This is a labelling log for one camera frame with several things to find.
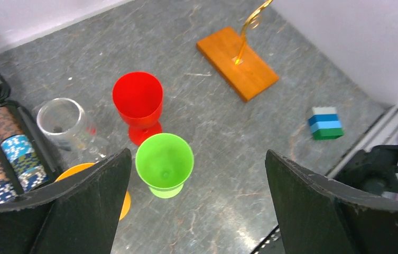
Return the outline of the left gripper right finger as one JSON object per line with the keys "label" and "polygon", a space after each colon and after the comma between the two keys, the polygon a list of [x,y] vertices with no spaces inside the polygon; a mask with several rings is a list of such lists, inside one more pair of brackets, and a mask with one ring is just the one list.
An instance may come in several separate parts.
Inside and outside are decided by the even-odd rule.
{"label": "left gripper right finger", "polygon": [[398,253],[398,201],[352,188],[268,150],[286,253]]}

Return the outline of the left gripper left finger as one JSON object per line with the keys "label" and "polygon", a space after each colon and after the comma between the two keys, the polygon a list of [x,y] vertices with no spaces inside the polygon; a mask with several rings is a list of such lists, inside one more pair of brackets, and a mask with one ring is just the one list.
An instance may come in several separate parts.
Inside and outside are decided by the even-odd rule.
{"label": "left gripper left finger", "polygon": [[0,253],[110,253],[131,170],[125,148],[0,204]]}

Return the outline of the yellow wine glass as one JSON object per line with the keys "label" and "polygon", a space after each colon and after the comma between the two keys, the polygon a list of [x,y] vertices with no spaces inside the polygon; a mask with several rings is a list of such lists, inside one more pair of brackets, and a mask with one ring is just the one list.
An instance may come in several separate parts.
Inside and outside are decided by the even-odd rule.
{"label": "yellow wine glass", "polygon": [[[74,175],[74,174],[76,174],[78,172],[81,172],[81,171],[91,167],[94,164],[95,164],[95,162],[87,162],[87,163],[75,165],[75,166],[69,168],[68,170],[66,170],[65,172],[63,172],[56,179],[56,181],[60,181],[60,180],[65,179],[65,178],[67,178],[67,177],[69,177],[71,175]],[[131,196],[129,194],[129,191],[127,191],[126,194],[125,194],[124,201],[123,201],[123,206],[122,206],[122,209],[121,209],[119,220],[122,220],[127,215],[127,213],[130,210],[130,207],[131,207]]]}

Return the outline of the clear wine glass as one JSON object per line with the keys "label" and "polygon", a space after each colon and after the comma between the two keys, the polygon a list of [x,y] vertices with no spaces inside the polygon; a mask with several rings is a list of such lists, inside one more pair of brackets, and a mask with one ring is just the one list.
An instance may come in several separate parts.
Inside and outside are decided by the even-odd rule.
{"label": "clear wine glass", "polygon": [[82,162],[99,162],[108,156],[109,142],[98,135],[91,116],[70,98],[55,98],[43,103],[36,123],[56,147],[72,151]]}

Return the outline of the green wine glass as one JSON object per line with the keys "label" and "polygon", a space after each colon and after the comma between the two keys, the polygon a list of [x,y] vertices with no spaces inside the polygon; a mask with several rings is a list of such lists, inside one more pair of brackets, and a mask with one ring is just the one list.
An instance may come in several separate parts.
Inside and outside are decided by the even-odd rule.
{"label": "green wine glass", "polygon": [[190,145],[180,136],[159,133],[147,138],[135,156],[136,171],[158,198],[178,195],[190,177],[195,157]]}

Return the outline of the red wine glass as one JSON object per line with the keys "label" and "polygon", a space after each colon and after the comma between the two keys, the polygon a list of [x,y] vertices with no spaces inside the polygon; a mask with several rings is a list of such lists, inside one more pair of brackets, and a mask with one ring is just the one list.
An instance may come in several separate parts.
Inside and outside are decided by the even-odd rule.
{"label": "red wine glass", "polygon": [[164,91],[161,82],[143,71],[130,72],[117,80],[112,101],[128,125],[128,137],[137,146],[147,138],[161,133]]}

